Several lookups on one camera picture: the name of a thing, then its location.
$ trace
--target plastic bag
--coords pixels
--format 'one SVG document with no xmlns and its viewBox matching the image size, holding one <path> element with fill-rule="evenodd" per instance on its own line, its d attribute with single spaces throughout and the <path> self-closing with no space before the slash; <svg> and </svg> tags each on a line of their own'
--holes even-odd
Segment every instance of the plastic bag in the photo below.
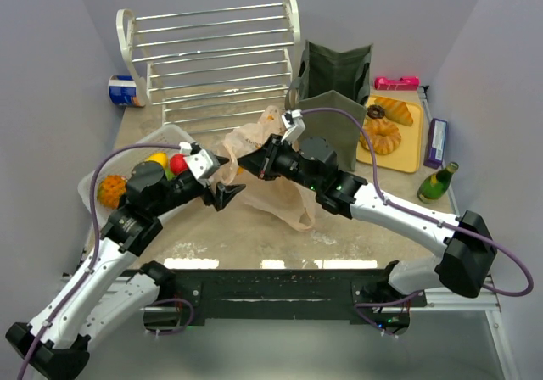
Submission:
<svg viewBox="0 0 543 380">
<path fill-rule="evenodd" d="M 258 122 L 245 124 L 228 133 L 214 151 L 229 158 L 230 162 L 221 167 L 216 177 L 225 184 L 244 183 L 247 187 L 237 200 L 274 214 L 299 232 L 307 232 L 315 224 L 314 193 L 286 178 L 262 181 L 238 168 L 237 158 L 260 148 L 270 134 L 284 134 L 281 113 L 278 107 L 268 106 Z"/>
</svg>

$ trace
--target green bag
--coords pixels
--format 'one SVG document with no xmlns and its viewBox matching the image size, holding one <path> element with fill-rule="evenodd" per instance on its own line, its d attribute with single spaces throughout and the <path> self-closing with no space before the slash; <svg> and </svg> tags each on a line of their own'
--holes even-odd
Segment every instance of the green bag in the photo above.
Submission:
<svg viewBox="0 0 543 380">
<path fill-rule="evenodd" d="M 347 52 L 307 41 L 302 54 L 299 78 L 290 85 L 285 109 L 292 109 L 293 92 L 298 91 L 296 109 L 333 107 L 354 115 L 361 123 L 366 116 L 370 94 L 369 68 L 372 45 Z M 338 154 L 341 170 L 355 170 L 360 132 L 346 117 L 319 113 L 304 117 L 305 131 L 300 139 L 323 137 Z"/>
</svg>

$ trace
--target blue and white can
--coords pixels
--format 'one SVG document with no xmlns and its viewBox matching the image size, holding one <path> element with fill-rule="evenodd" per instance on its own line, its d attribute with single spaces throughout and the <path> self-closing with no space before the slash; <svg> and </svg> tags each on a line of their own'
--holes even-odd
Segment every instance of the blue and white can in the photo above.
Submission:
<svg viewBox="0 0 543 380">
<path fill-rule="evenodd" d="M 108 83 L 109 98 L 118 106 L 143 107 L 145 102 L 138 98 L 136 82 L 131 76 L 111 76 Z"/>
</svg>

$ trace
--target green bottle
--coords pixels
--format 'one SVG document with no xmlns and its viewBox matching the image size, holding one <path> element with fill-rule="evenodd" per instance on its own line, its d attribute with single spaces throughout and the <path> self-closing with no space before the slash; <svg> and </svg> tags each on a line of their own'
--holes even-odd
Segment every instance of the green bottle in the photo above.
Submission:
<svg viewBox="0 0 543 380">
<path fill-rule="evenodd" d="M 417 196 L 421 202 L 431 204 L 441 198 L 449 185 L 451 184 L 452 175 L 458 170 L 456 162 L 450 162 L 443 170 L 439 170 L 421 183 L 418 188 Z"/>
</svg>

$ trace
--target orange pineapple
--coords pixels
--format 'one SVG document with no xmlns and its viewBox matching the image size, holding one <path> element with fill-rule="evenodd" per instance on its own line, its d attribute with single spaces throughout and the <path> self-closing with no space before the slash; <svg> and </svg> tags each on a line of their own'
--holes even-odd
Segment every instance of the orange pineapple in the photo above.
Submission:
<svg viewBox="0 0 543 380">
<path fill-rule="evenodd" d="M 106 208 L 117 209 L 119 199 L 126 192 L 126 179 L 120 175 L 108 175 L 98 185 L 97 199 Z"/>
</svg>

